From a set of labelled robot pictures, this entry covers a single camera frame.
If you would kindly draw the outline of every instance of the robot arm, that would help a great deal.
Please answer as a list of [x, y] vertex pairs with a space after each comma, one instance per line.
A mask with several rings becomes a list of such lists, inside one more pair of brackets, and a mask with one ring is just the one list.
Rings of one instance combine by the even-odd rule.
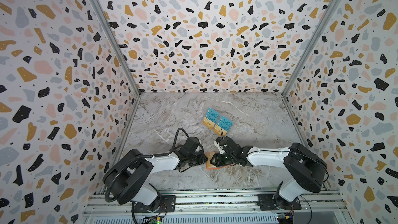
[[237, 164], [241, 166], [267, 165], [287, 169], [293, 178], [281, 182], [273, 196], [276, 206], [286, 209], [302, 193], [321, 191], [326, 163], [300, 143], [280, 149], [261, 149], [253, 146], [240, 147], [231, 138], [215, 140], [219, 149], [210, 160], [216, 167]]
[[119, 204], [129, 201], [141, 202], [155, 211], [159, 205], [162, 195], [157, 189], [145, 184], [150, 174], [164, 170], [178, 170], [188, 165], [188, 168], [204, 164], [207, 157], [198, 138], [188, 137], [184, 145], [172, 148], [172, 152], [158, 155], [143, 155], [137, 149], [129, 151], [120, 159], [103, 177], [102, 181]]

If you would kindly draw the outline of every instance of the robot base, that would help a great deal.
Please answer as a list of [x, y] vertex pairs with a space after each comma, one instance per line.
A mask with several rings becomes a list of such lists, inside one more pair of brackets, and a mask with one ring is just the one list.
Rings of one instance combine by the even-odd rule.
[[[175, 195], [163, 195], [160, 199], [160, 204], [163, 206], [163, 213], [166, 212], [164, 209], [164, 204], [166, 204], [167, 208], [167, 213], [172, 213], [174, 212], [174, 209], [176, 208], [176, 196]], [[134, 213], [153, 213], [151, 210], [151, 206], [147, 206], [142, 204], [141, 202], [138, 202], [134, 206]]]
[[[265, 210], [277, 210], [279, 209], [275, 205], [275, 201], [273, 199], [274, 194], [258, 194], [258, 202], [257, 205], [260, 206], [260, 210], [265, 211]], [[293, 209], [294, 210], [300, 210], [301, 209], [301, 204], [300, 201], [298, 201], [298, 197], [292, 202]], [[292, 205], [286, 206], [284, 210], [292, 210]]]

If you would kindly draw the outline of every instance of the terrazzo wallpaper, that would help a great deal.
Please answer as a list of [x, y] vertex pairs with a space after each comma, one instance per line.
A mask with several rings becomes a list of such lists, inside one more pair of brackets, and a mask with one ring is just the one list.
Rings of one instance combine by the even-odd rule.
[[88, 0], [0, 0], [0, 223], [78, 223], [132, 112]]
[[282, 91], [330, 0], [99, 0], [141, 92]]
[[396, 0], [342, 0], [287, 100], [355, 223], [398, 223]]

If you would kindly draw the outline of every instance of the wire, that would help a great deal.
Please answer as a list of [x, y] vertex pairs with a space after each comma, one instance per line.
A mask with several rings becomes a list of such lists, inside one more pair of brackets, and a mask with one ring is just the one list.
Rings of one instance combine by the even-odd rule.
[[319, 165], [325, 170], [325, 172], [326, 172], [326, 174], [327, 174], [327, 177], [326, 177], [326, 179], [325, 179], [322, 183], [326, 182], [326, 181], [329, 179], [329, 172], [328, 172], [328, 170], [324, 167], [325, 165], [324, 165], [324, 164], [321, 164], [320, 162], [318, 162], [318, 161], [316, 161], [316, 160], [313, 160], [311, 157], [307, 157], [306, 155], [303, 155], [303, 154], [300, 154], [300, 153], [297, 153], [297, 152], [292, 152], [292, 151], [259, 150], [259, 151], [254, 151], [254, 152], [277, 152], [277, 153], [279, 153], [279, 152], [291, 152], [291, 153], [294, 153], [294, 154], [296, 154], [296, 155], [306, 157], [306, 158], [311, 159], [312, 161], [316, 162], [317, 164], [319, 164]]
[[174, 151], [174, 148], [176, 147], [177, 137], [178, 137], [178, 133], [179, 133], [180, 131], [183, 131], [184, 134], [189, 138], [188, 133], [187, 133], [183, 128], [181, 128], [181, 127], [178, 128], [178, 129], [177, 129], [177, 132], [176, 132], [176, 135], [175, 135], [175, 137], [174, 137], [173, 146], [172, 146], [172, 148], [170, 149], [169, 154], [171, 154], [171, 153]]
[[310, 222], [311, 222], [311, 220], [312, 220], [312, 208], [311, 208], [311, 205], [309, 204], [309, 202], [306, 200], [306, 198], [304, 198], [302, 195], [301, 195], [301, 197], [305, 200], [305, 202], [308, 204], [308, 207], [310, 207], [310, 210], [311, 210], [311, 217], [310, 217], [310, 220], [307, 222], [307, 224], [310, 224]]

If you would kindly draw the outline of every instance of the marble floor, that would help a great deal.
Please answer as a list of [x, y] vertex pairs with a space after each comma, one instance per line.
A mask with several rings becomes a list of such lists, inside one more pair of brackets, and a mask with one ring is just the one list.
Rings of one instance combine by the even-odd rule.
[[[217, 135], [202, 124], [211, 107], [233, 121], [227, 136], [240, 146], [280, 148], [300, 142], [279, 93], [143, 93], [122, 155], [131, 149], [144, 154], [170, 150], [177, 128], [198, 137], [205, 152], [216, 151]], [[180, 132], [177, 145], [185, 142]], [[277, 167], [225, 167], [205, 165], [186, 172], [162, 171], [147, 183], [165, 189], [232, 189], [277, 187], [291, 178]]]

